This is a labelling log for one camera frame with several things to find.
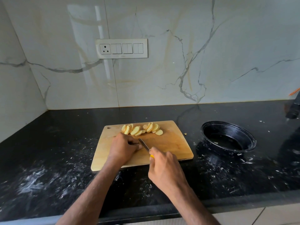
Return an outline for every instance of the knife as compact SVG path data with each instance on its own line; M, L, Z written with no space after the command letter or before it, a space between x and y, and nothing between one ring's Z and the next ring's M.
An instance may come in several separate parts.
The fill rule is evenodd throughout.
M144 148L149 152L150 149L148 148L147 144L145 144L145 142L144 142L141 138L139 138L139 141L140 141L140 143L144 146Z

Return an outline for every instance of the kitchen counter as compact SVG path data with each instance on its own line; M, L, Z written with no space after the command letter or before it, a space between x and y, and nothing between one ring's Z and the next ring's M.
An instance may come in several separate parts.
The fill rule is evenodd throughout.
M0 221L57 220L93 179L90 166L105 125L174 120L194 158L181 166L213 213L300 202L300 119L286 121L287 100L47 111L0 143ZM220 157L202 144L210 120L250 131L257 147ZM148 166L121 169L100 222L118 224L179 217L148 179Z

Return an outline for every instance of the tile backsplash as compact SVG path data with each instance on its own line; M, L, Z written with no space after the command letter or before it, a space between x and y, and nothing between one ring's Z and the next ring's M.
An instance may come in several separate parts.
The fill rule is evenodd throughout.
M0 0L0 142L47 107Z
M49 109L288 99L300 0L3 0ZM148 39L98 60L96 39Z

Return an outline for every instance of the bowl rim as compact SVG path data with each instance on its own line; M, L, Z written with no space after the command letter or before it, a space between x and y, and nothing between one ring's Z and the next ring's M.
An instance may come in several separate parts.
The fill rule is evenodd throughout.
M210 139L208 139L208 137L204 134L204 128L208 125L217 125L217 124L225 124L227 126L233 126L234 128L244 132L252 141L252 146L251 148L249 149L246 149L246 150L234 150L234 149L230 149L230 148L227 148L227 147L221 147L217 144L215 144L214 142L212 142ZM248 151L252 151L254 150L254 148L256 147L256 139L254 138L254 136L248 131L246 130L245 128L243 127L240 127L238 125L235 125L233 123L230 123L230 122L226 122L226 121L207 121L205 123L202 124L201 126L201 132L202 132L202 135L204 136L204 138L209 141L211 144L213 144L214 146L216 146L217 148L219 149L222 149L222 150L226 150L226 151L231 151L231 152L237 152L237 153L243 153L243 152L248 152Z

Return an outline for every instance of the orange straw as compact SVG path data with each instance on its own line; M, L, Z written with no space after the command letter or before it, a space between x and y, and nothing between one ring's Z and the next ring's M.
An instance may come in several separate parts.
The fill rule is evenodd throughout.
M295 93L298 92L299 90L300 90L300 88L298 88L297 90L293 91L291 94L289 94L289 96L295 94Z

